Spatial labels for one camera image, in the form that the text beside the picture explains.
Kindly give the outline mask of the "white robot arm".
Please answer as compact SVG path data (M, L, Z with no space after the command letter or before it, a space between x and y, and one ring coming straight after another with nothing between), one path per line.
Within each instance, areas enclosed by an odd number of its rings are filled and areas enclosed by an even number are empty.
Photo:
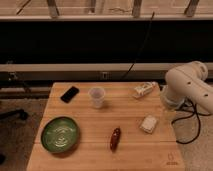
M213 87L205 82L207 77L208 68L200 61L168 70L165 74L166 85L160 94L162 104L167 109L174 110L188 98L213 114Z

